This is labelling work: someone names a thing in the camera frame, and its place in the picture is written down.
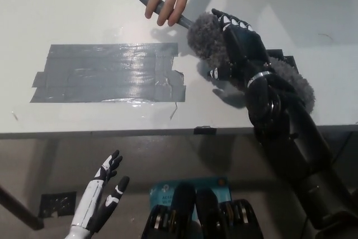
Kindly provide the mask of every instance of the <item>gray duct tape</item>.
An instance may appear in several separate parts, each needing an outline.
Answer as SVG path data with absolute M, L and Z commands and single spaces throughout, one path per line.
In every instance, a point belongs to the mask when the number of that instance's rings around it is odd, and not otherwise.
M 184 102 L 176 43 L 52 45 L 31 102 Z

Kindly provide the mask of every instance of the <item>table surface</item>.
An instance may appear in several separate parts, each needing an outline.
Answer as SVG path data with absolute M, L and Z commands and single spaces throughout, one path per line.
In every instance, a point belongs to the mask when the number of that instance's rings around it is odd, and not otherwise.
M 242 95 L 200 74 L 186 30 L 158 27 L 138 0 L 0 0 L 0 7 L 1 138 L 192 134 L 197 126 L 218 134 L 251 131 Z M 189 0 L 184 15 L 194 20 L 211 8 L 248 21 L 266 48 L 294 56 L 315 90 L 312 117 L 321 129 L 356 129 L 358 0 Z M 175 103 L 30 103 L 51 44 L 161 42 L 178 43 L 173 69 L 187 86 L 172 119 Z

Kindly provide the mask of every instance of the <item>floor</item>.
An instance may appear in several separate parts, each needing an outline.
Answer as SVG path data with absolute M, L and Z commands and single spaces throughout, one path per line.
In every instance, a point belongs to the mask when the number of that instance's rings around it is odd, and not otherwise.
M 347 134 L 329 135 L 337 151 Z M 353 134 L 336 163 L 355 188 L 358 135 Z M 61 140 L 0 140 L 0 184 L 38 214 L 41 194 L 77 191 L 77 202 L 101 163 L 119 149 L 119 175 L 131 178 L 117 210 L 95 238 L 140 238 L 149 214 L 148 190 L 161 180 L 227 175 L 234 199 L 251 202 L 265 239 L 299 239 L 305 215 L 296 198 L 274 175 L 250 135 L 216 137 L 126 137 Z M 111 190 L 116 183 L 107 186 Z M 2 238 L 64 238 L 71 217 L 49 218 L 31 231 L 0 207 Z M 313 237 L 308 225 L 303 238 Z

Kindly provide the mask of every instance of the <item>black cable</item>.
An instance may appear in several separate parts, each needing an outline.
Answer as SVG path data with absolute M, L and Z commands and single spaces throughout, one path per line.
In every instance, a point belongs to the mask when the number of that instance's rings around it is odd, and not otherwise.
M 350 132 L 349 135 L 347 136 L 347 138 L 345 139 L 345 141 L 343 142 L 343 145 L 338 150 L 336 156 L 334 157 L 334 159 L 332 161 L 332 165 L 334 165 L 337 162 L 338 158 L 342 155 L 342 152 L 346 148 L 346 146 L 347 146 L 349 140 L 351 139 L 352 135 L 353 135 L 353 132 Z M 307 224 L 308 224 L 308 217 L 306 217 L 306 219 L 304 220 L 301 235 L 300 235 L 300 239 L 302 239 L 303 236 L 304 236 L 304 232 L 306 231 Z

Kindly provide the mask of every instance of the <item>robotic hand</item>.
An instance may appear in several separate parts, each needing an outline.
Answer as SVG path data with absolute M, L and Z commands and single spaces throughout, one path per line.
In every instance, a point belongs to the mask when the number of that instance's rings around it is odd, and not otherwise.
M 316 238 L 356 238 L 358 207 L 332 169 L 332 155 L 304 102 L 270 67 L 265 46 L 251 25 L 212 10 L 222 28 L 229 64 L 208 76 L 244 83 L 246 107 L 257 140 L 277 175 L 288 182 Z
M 94 178 L 88 183 L 81 201 L 73 217 L 70 232 L 66 239 L 87 239 L 98 233 L 117 207 L 123 192 L 129 183 L 129 177 L 124 176 L 109 195 L 106 201 L 98 208 L 103 188 L 108 181 L 117 174 L 115 171 L 123 157 L 115 151 L 98 169 Z

